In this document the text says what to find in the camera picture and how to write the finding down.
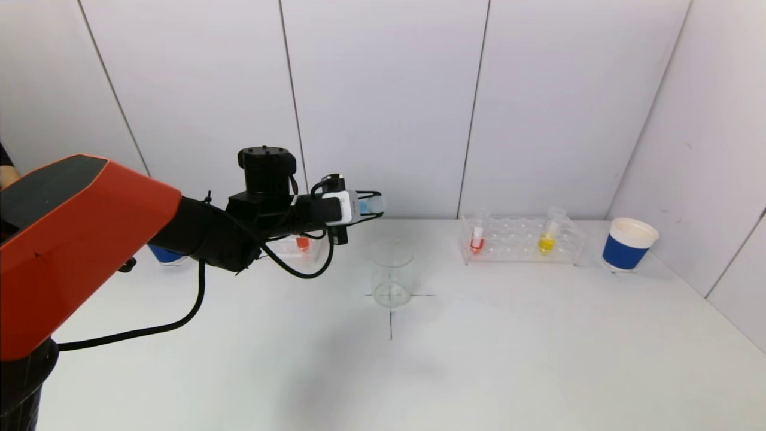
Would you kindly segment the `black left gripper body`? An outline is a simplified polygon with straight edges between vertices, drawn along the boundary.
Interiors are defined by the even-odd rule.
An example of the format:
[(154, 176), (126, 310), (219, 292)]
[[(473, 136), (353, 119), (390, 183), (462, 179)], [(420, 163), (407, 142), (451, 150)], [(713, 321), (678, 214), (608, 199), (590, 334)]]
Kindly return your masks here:
[(296, 207), (306, 213), (309, 223), (320, 226), (349, 226), (359, 220), (355, 190), (299, 196)]

